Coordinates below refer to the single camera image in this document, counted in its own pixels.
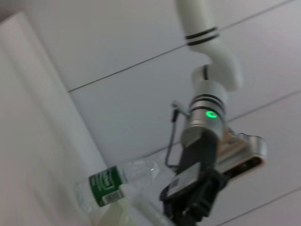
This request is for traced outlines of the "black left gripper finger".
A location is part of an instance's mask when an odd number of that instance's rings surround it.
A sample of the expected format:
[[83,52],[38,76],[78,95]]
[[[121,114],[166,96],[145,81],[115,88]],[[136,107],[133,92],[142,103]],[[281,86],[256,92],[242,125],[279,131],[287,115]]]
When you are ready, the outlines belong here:
[[179,206],[174,202],[163,202],[163,212],[176,226],[186,226],[187,222],[180,212]]
[[189,204],[188,215],[196,222],[201,222],[203,218],[210,215],[212,203],[206,200],[193,201]]

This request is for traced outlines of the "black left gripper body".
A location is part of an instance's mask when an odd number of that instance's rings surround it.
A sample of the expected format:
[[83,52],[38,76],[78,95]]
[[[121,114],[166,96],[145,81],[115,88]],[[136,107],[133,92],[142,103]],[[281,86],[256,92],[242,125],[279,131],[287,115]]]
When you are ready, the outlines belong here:
[[196,179],[174,194],[168,194],[171,191],[169,187],[161,192],[164,212],[211,211],[218,193],[227,186],[229,180],[215,168],[218,144],[218,137],[205,129],[199,139],[183,148],[176,175],[196,167]]

